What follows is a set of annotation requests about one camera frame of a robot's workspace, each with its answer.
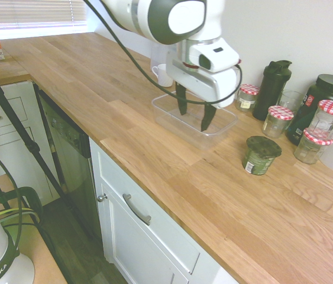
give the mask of white cabinet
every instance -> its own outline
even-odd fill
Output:
[[[46,132],[41,120],[33,84],[21,82],[2,87],[5,96],[31,138],[39,145],[40,154],[56,176]],[[56,190],[16,132],[0,107],[0,159],[19,187],[30,186],[38,193],[43,205],[58,198]]]
[[[129,283],[137,284],[187,284],[187,279],[173,266],[151,238],[142,230],[128,206],[109,189],[107,201],[100,203],[105,211],[105,222],[111,261],[114,262]]]
[[[92,140],[90,147],[105,257],[128,283],[237,284]]]

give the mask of window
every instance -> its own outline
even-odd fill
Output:
[[[0,39],[85,31],[83,0],[0,0]]]

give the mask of floor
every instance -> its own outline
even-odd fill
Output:
[[[99,242],[86,236],[60,199],[44,206],[42,228],[50,235],[54,258],[68,284],[127,284],[106,261]]]

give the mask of dishwasher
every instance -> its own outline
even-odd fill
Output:
[[[87,235],[101,241],[89,136],[45,92],[38,90],[38,98],[61,188],[74,203]]]

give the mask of clear plastic container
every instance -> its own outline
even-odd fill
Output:
[[[308,132],[321,139],[333,138],[333,101],[323,99],[319,102],[315,116],[308,127]]]
[[[236,109],[243,112],[252,111],[257,100],[260,88],[243,84],[237,93]]]
[[[200,101],[190,92],[186,92],[186,97]],[[218,109],[207,130],[201,132],[204,105],[187,104],[185,115],[180,114],[177,99],[169,95],[153,99],[152,105],[156,123],[201,150],[207,150],[227,137],[228,130],[237,122],[235,114]]]
[[[271,138],[278,138],[287,129],[294,115],[291,110],[280,105],[271,106],[268,112],[262,133]]]
[[[333,139],[323,140],[313,136],[308,129],[304,129],[302,139],[294,152],[294,156],[306,164],[316,163]]]

